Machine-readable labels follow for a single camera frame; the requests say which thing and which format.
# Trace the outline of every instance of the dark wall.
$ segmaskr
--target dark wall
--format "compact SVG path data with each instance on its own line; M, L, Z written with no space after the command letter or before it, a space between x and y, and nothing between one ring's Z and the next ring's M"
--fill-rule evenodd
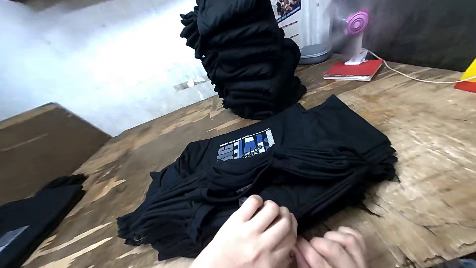
M337 0L367 8L364 46L385 60L463 72L476 57L476 0Z
M0 205L71 175L110 136L49 103L0 122Z

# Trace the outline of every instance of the white cable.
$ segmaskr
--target white cable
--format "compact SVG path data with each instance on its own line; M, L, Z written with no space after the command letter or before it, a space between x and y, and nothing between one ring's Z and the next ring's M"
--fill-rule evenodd
M476 78L476 76L473 76L473 77L470 77L470 78L466 78L466 79L458 80L458 81L453 81L453 82L438 82L438 81L421 80L421 79L418 79L418 78L415 78L415 77L411 77L411 76L409 76L409 75L406 74L406 73L402 73L402 72L400 72L400 71L397 71L397 70L391 68L391 67L387 64L387 62L386 62L384 59L382 59L382 58L380 58L379 56L375 55L375 53L373 53L373 52L370 51L370 50L368 50L368 52L370 52L370 54L374 55L377 59L383 60L384 63L385 63L385 66L386 66L387 68L391 69L392 71L397 72L397 73L399 73L399 74L401 74L401 75L403 75L403 76L405 76L405 77L408 77L408 78L410 78L410 79L420 81L420 82L437 83L437 84L453 84L453 83L464 82L464 81L468 81L468 80L471 80L471 79L475 79L475 78Z

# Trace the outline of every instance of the wooden table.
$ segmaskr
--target wooden table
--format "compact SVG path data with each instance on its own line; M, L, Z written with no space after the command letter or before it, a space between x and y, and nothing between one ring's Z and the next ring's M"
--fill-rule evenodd
M372 82L324 81L335 60L299 67L310 108L336 94L385 133L398 152L401 183L369 189L371 211L347 208L307 233L339 226L364 233L370 266L428 267L476 250L476 94L453 85L410 80L387 68ZM420 79L452 81L460 73L393 63ZM191 260L157 261L150 246L116 237L115 218L133 211L151 182L149 172L173 162L192 141L252 124L214 96L111 139L77 172L87 193L26 262L27 268L188 267Z

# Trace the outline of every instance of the graphic print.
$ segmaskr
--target graphic print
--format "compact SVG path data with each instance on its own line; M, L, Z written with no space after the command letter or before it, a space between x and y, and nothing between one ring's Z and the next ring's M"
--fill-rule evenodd
M271 0L271 5L277 23L301 10L301 0Z
M262 154L274 145L273 134L268 128L253 135L247 135L220 145L217 160L247 158Z

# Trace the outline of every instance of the hand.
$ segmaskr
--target hand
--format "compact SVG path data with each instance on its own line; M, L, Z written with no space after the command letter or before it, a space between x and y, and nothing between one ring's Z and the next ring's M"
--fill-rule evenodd
M298 222L287 208L271 200L263 203L261 197L252 195L228 218L191 268L287 265L297 230Z
M294 253L298 268L367 268L362 234L348 227L310 242L299 237Z

